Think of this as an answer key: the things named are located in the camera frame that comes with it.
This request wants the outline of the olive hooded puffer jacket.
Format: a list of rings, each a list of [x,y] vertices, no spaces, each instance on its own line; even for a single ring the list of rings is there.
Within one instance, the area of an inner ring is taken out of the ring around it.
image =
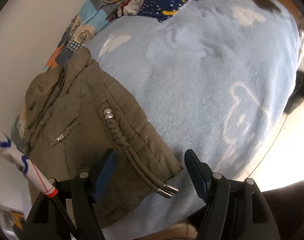
[[[78,49],[67,64],[38,75],[26,96],[25,151],[46,177],[74,178],[106,150],[117,163],[94,205],[106,228],[163,188],[182,166],[132,94]]]

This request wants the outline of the light blue cloud bedsheet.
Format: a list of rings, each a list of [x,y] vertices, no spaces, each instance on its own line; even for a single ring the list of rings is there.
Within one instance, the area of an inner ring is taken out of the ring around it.
[[[123,16],[87,48],[136,99],[178,160],[192,149],[244,180],[295,88],[300,33],[281,3],[197,0],[164,22]]]

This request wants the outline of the black object on bed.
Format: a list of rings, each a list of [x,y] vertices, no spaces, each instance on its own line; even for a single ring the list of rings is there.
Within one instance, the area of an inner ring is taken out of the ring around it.
[[[252,0],[258,7],[260,7],[261,9],[267,10],[271,13],[281,13],[281,9],[279,9],[279,7],[277,7],[277,5],[275,5],[275,3],[273,3],[270,0]]]

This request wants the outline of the patchwork cartoon quilt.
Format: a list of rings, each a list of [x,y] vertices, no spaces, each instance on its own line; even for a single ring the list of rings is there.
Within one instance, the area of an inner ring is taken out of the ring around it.
[[[45,65],[45,71],[30,84],[25,106],[12,129],[12,138],[19,150],[30,155],[39,140],[43,140],[53,105],[61,93],[68,74],[75,79],[81,66],[68,67],[74,54],[82,52],[91,39],[115,19],[117,10],[126,0],[86,0],[72,18],[57,48]]]

